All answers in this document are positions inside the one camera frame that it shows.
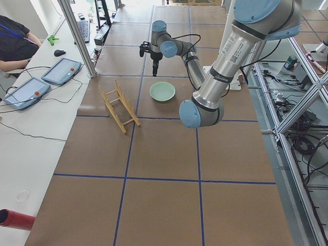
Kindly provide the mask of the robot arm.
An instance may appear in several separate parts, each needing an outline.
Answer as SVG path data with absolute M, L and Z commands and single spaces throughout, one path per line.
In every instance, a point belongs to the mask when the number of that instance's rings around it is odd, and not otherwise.
M 157 75 L 159 61 L 163 57 L 179 56 L 194 90 L 198 90 L 204 82 L 206 75 L 200 65 L 195 45 L 172 38 L 167 32 L 167 24 L 162 20 L 156 20 L 152 24 L 150 56 L 153 60 L 153 76 Z
M 293 37 L 300 32 L 302 1 L 236 1 L 232 32 L 190 100 L 180 104 L 181 122 L 189 128 L 217 124 L 223 117 L 221 96 L 254 45 Z

